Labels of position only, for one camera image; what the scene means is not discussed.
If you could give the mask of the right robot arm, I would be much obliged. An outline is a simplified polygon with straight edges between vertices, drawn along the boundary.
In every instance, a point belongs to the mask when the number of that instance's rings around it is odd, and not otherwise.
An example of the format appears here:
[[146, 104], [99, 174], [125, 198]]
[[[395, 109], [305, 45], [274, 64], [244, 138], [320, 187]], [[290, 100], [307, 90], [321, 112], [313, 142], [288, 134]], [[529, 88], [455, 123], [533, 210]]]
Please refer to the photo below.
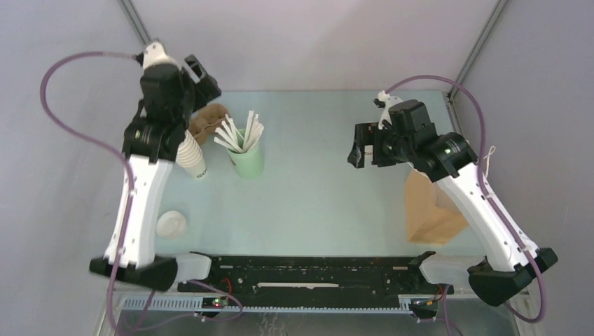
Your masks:
[[478, 156], [456, 132], [438, 134], [421, 101], [377, 98], [379, 121], [355, 127], [348, 162], [360, 169], [367, 149], [372, 164], [412, 165], [453, 201], [483, 245], [483, 256], [427, 252], [415, 261], [407, 282], [418, 293], [434, 284], [469, 287], [484, 303], [509, 301], [558, 261], [551, 248], [538, 246], [509, 216], [478, 166]]

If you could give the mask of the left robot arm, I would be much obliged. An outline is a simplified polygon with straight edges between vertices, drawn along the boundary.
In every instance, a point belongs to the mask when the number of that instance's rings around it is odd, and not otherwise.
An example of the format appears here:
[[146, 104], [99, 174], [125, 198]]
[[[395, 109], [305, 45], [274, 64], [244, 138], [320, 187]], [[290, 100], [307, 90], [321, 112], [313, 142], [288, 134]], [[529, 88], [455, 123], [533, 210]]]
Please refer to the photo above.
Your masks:
[[195, 55], [184, 61], [188, 69], [172, 61], [144, 69], [143, 97], [124, 131], [125, 178], [118, 222], [104, 255], [93, 258], [89, 270], [160, 292], [194, 280], [210, 292], [220, 286], [221, 272], [211, 266], [208, 255], [155, 252], [158, 207], [191, 115], [221, 95], [217, 81]]

